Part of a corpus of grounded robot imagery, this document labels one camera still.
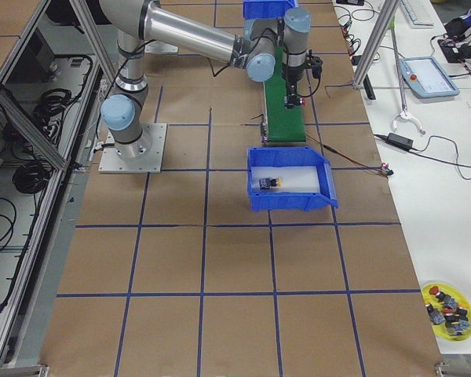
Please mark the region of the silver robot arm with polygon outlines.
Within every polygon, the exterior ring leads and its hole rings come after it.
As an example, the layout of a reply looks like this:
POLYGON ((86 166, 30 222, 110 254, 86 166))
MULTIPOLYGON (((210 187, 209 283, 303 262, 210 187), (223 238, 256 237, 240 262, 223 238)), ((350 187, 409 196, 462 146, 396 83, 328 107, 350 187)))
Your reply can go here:
POLYGON ((117 86, 122 91, 141 93, 148 88, 142 65, 148 42, 164 42, 243 69, 254 82, 267 82, 280 70, 287 109, 305 102, 298 91, 305 71, 321 79, 323 62, 308 49, 311 13, 295 1, 243 2, 244 35, 172 13, 156 1, 102 1, 100 7, 118 30, 125 71, 117 74, 117 86))

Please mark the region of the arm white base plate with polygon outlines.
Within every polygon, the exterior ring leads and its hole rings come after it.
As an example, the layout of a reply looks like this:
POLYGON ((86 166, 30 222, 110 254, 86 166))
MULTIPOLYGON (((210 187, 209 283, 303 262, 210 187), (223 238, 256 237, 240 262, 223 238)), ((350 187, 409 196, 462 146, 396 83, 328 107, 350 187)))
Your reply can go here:
POLYGON ((166 141, 166 123, 142 123, 141 138, 124 145, 115 141, 108 131, 105 147, 100 158, 99 171, 103 174, 160 173, 166 141))
POLYGON ((161 41, 150 41, 144 48, 146 53, 156 55, 177 55, 178 47, 161 41))

